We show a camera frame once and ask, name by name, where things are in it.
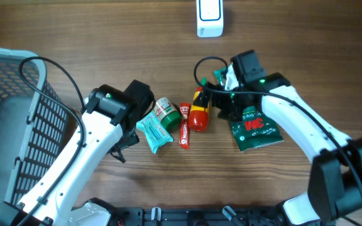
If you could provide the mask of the red chili sauce bottle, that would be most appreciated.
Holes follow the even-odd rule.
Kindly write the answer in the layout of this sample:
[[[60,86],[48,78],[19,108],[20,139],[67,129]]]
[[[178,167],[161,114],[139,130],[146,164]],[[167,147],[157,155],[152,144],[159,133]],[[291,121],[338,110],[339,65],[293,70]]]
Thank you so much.
[[[209,124],[209,106],[208,108],[198,106],[199,87],[201,86],[197,87],[190,108],[189,128],[195,132],[205,132]]]

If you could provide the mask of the teal tissue pack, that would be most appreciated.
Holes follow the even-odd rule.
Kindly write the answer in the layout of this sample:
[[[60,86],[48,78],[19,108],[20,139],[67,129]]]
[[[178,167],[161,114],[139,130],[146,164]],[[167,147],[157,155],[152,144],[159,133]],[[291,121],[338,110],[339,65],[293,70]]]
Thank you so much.
[[[173,142],[173,137],[160,124],[154,112],[150,112],[146,117],[138,121],[136,128],[144,133],[153,154],[157,153],[159,147]]]

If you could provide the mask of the green 3M gloves package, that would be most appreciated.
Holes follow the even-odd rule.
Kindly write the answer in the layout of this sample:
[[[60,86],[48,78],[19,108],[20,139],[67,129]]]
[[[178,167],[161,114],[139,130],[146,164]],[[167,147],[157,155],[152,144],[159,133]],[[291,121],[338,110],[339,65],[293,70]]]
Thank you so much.
[[[255,105],[244,110],[242,121],[227,120],[241,152],[283,141],[276,122],[259,111],[260,96],[255,97]]]

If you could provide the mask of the green lid spice jar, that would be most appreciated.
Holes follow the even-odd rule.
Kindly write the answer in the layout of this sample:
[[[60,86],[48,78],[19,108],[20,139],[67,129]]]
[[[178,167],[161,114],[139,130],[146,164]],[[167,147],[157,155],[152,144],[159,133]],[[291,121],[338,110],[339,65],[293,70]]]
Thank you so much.
[[[167,131],[173,131],[179,126],[181,115],[166,97],[162,97],[156,101],[153,111],[160,124]]]

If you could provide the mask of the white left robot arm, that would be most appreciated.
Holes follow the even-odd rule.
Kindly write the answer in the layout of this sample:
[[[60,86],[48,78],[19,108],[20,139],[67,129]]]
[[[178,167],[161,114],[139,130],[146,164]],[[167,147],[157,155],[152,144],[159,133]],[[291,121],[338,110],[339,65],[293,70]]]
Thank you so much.
[[[111,225],[120,217],[112,205],[93,198],[74,203],[97,165],[112,148],[132,146],[130,138],[154,95],[134,80],[125,91],[108,85],[89,96],[79,127],[41,180],[17,205],[3,202],[0,225]]]

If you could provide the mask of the red coffee stick sachet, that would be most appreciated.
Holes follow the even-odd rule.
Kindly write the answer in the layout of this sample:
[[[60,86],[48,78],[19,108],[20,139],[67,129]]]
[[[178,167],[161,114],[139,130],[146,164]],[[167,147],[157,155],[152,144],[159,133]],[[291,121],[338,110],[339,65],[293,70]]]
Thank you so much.
[[[180,104],[182,120],[180,123],[179,145],[183,149],[189,149],[189,113],[191,105],[189,103]]]

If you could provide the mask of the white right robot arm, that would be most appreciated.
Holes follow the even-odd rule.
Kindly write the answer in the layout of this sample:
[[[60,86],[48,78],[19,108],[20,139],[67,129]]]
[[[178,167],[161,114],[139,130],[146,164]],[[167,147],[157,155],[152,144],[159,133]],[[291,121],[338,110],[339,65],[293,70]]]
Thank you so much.
[[[352,139],[306,104],[281,73],[267,74],[255,51],[225,62],[225,84],[202,84],[201,99],[217,107],[219,117],[240,121],[255,106],[275,121],[302,149],[311,163],[305,193],[282,201],[271,214],[239,219],[230,207],[224,216],[236,225],[333,225],[362,209],[362,137]]]

